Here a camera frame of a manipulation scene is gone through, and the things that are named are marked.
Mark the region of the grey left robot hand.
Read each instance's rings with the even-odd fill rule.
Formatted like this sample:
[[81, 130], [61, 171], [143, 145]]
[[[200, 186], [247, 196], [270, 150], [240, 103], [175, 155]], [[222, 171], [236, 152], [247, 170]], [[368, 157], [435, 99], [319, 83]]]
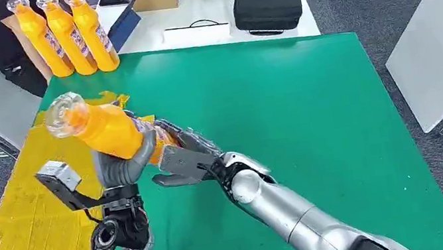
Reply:
[[155, 129], [146, 130], [143, 133], [142, 145], [130, 159], [92, 150], [99, 183], [104, 188], [136, 183], [154, 153], [156, 138]]

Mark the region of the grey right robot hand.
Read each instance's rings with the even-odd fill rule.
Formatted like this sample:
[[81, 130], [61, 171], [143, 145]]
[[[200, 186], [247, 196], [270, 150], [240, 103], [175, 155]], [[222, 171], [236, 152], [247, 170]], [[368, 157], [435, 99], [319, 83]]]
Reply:
[[153, 123], [164, 129], [175, 142], [184, 149], [206, 153], [213, 156], [222, 155], [222, 150], [211, 140], [195, 132], [191, 128], [181, 128], [166, 119], [157, 119]]

